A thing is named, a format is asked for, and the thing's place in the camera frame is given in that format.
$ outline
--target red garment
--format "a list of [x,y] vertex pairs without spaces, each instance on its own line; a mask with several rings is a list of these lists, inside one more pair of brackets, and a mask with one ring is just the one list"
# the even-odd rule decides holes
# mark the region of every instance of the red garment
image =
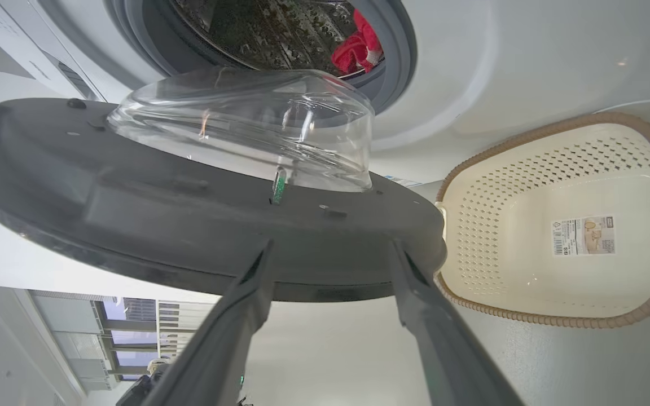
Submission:
[[362,67],[370,72],[383,54],[383,47],[372,26],[361,13],[354,13],[355,31],[344,43],[340,44],[332,54],[332,62],[340,71],[350,74]]

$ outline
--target cream plastic basket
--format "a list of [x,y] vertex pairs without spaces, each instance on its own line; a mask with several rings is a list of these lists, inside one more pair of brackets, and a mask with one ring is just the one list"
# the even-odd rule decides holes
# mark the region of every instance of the cream plastic basket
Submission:
[[456,167],[437,200],[449,254],[435,280],[451,301],[554,326],[650,316],[650,125],[639,118],[598,113],[516,136]]

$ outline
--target white washing machine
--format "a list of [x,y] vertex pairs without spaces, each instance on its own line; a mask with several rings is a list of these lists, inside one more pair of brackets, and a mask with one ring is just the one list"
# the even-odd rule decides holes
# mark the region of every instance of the white washing machine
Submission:
[[[601,109],[650,120],[647,0],[0,0],[0,46],[64,96],[118,103],[212,64],[330,70],[333,44],[309,47],[325,36],[299,36],[302,21],[319,21],[301,15],[324,10],[336,44],[348,27],[333,34],[333,16],[353,8],[383,45],[371,72],[343,76],[379,113],[371,170],[381,175],[434,182],[508,136]],[[253,56],[273,38],[284,59]],[[302,49],[304,63],[292,56]]]

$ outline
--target sticker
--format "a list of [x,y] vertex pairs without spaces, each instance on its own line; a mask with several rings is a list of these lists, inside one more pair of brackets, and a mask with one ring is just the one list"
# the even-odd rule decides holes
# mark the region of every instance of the sticker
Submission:
[[562,219],[551,223],[553,255],[616,254],[616,224],[613,216]]
[[412,188],[412,187],[417,187],[418,185],[422,185],[420,182],[414,182],[413,180],[407,180],[403,178],[396,178],[394,176],[386,176],[386,179],[390,179],[395,183],[398,183],[402,187],[407,187],[407,188]]

